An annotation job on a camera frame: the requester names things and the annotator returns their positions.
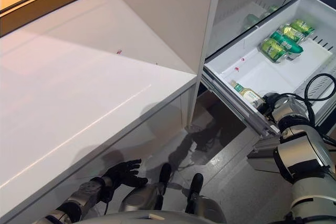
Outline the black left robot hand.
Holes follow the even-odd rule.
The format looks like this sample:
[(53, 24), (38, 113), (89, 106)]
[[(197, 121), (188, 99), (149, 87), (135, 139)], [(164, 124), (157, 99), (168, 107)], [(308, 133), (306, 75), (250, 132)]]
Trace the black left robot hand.
[(114, 189), (117, 189), (121, 185), (133, 188), (142, 187), (147, 184), (148, 179), (138, 177), (138, 168), (140, 168), (141, 162), (141, 159), (135, 159), (119, 163), (109, 168), (103, 177), (107, 177), (111, 180), (111, 185)]

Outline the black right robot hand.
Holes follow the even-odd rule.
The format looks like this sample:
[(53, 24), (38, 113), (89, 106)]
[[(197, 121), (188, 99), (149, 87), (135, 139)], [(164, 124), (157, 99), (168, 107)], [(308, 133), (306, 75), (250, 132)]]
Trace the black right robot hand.
[(272, 106), (275, 103), (279, 93), (269, 92), (262, 97), (262, 104), (257, 108), (258, 112), (265, 117), (272, 113)]

